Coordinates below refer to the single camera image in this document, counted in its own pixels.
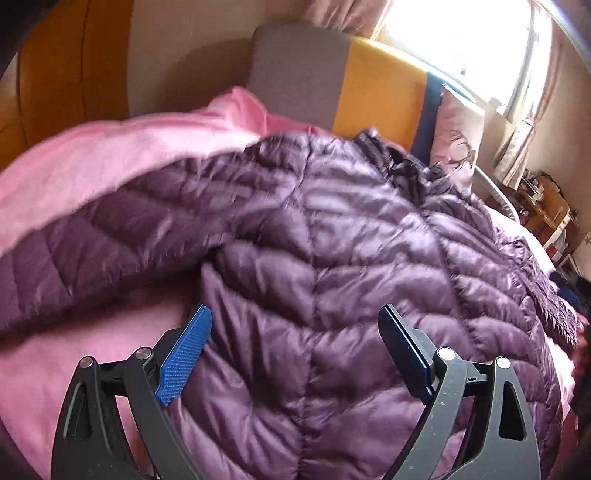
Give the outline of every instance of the wall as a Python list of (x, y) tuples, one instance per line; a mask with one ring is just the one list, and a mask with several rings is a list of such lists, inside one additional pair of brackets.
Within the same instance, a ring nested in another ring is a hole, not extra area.
[(591, 230), (591, 74), (570, 42), (563, 54), (554, 97), (530, 148), (528, 168), (544, 170), (580, 212), (581, 230)]
[(591, 44), (591, 2), (589, 0), (554, 0), (554, 3), (563, 10), (577, 30)]
[(186, 112), (245, 85), (258, 25), (294, 20), (306, 0), (136, 1), (128, 51), (131, 116)]
[[(491, 105), (488, 103), (478, 101), (478, 105), (484, 109), (484, 133), (482, 135), (482, 142), (480, 143), (480, 150), (478, 151), (478, 159), (476, 164), (492, 178), (492, 173), (495, 169), (495, 159), (498, 151), (505, 144), (509, 138), (512, 127), (507, 119), (499, 115)], [(490, 196), (488, 188), (486, 188), (477, 178), (472, 184), (472, 191), (476, 193), (481, 199), (486, 200)]]

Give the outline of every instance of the pink pillowcase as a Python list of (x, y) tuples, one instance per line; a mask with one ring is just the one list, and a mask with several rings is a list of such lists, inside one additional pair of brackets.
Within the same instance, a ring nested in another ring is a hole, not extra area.
[(484, 110), (444, 85), (429, 165), (441, 165), (454, 183), (472, 188), (483, 131)]

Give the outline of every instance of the pink bedsheet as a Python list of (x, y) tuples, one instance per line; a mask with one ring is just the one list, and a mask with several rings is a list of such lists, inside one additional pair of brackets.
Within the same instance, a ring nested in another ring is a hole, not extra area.
[[(259, 138), (285, 130), (319, 129), (267, 114), (246, 90), (234, 88), (193, 113), (152, 115), (127, 122), (98, 122), (65, 132), (29, 150), (0, 174), (0, 255), (33, 228), (75, 210), (138, 174), (183, 155), (209, 156), (241, 150)], [(493, 213), (513, 235), (525, 229)], [(547, 273), (550, 259), (535, 238), (527, 238)], [(50, 477), (51, 446), (61, 403), (77, 361), (127, 358), (152, 346), (182, 323), (192, 302), (192, 284), (179, 278), (165, 286), (137, 290), (96, 313), (78, 316), (26, 339), (0, 343), (0, 418), (31, 466)], [(572, 363), (551, 340), (563, 402), (572, 390)], [(140, 466), (147, 467), (129, 407), (122, 421)]]

